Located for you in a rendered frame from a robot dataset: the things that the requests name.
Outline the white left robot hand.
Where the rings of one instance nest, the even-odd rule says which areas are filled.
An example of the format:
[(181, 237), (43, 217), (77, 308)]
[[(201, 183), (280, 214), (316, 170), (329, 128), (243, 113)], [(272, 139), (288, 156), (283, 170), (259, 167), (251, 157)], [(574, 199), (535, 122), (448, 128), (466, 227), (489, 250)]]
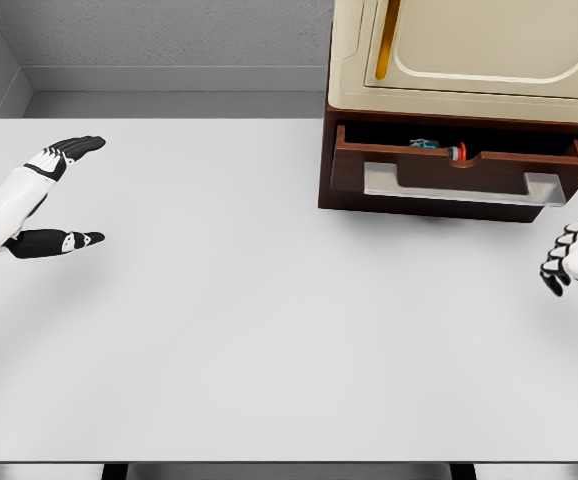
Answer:
[(62, 140), (44, 148), (6, 177), (0, 185), (0, 251), (7, 250), (18, 259), (45, 258), (105, 240), (100, 232), (23, 228), (68, 168), (104, 145), (100, 136)]

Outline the brown wooden drawer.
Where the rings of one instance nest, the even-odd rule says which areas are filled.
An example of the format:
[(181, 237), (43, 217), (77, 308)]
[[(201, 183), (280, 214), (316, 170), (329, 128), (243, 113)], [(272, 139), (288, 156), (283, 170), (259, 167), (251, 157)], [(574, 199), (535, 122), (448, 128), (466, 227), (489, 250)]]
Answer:
[[(409, 147), (412, 139), (444, 146), (464, 142), (467, 160), (451, 160), (444, 150)], [(565, 198), (578, 191), (578, 128), (507, 129), (476, 125), (424, 125), (342, 121), (336, 127), (330, 188), (381, 201), (392, 210), (400, 199), (364, 194), (364, 163), (397, 165), (399, 183), (424, 187), (511, 194), (526, 192), (524, 173), (557, 175)]]

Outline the cream cabinet door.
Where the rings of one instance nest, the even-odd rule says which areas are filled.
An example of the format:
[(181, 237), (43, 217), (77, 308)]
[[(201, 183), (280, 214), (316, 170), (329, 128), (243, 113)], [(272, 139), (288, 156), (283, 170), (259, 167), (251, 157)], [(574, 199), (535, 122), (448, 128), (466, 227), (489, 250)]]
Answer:
[(371, 87), (578, 100), (578, 0), (401, 0)]

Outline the cream cabinet with brown base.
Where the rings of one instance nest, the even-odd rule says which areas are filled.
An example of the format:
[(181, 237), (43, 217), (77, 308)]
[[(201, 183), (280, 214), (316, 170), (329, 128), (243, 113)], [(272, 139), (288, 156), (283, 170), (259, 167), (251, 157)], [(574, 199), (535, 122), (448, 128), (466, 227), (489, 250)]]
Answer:
[(358, 193), (330, 188), (336, 127), (342, 121), (424, 125), (578, 128), (578, 100), (392, 89), (366, 85), (377, 58), (387, 0), (335, 0), (324, 110), (318, 204), (321, 208), (530, 223), (545, 207), (443, 200), (397, 201), (394, 209)]

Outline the small blue red switch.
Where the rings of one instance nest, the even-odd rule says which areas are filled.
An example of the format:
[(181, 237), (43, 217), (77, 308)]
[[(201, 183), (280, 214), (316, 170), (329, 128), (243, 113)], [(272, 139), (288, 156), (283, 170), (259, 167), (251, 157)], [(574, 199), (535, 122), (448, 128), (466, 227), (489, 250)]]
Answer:
[(408, 146), (421, 149), (440, 149), (444, 150), (451, 160), (458, 162), (467, 160), (467, 150), (464, 142), (453, 146), (444, 146), (437, 140), (418, 138), (410, 140)]

